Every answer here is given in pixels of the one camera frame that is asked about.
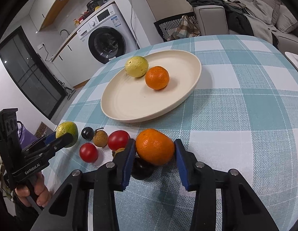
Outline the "person's left hand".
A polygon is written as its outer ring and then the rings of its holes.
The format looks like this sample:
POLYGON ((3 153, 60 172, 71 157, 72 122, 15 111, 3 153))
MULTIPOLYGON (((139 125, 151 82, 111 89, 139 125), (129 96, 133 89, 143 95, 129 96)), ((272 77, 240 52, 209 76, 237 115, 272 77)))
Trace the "person's left hand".
MULTIPOLYGON (((45 186, 45 178, 44 175, 39 172, 36 174, 36 183, 34 184, 34 192, 38 196, 36 200, 36 204, 40 207, 45 207, 49 200, 51 199, 51 193, 48 188, 45 186)), ((30 196, 30 190, 27 186, 18 186, 15 188, 15 193, 18 196, 19 200, 26 207, 30 207, 27 197, 30 196)))

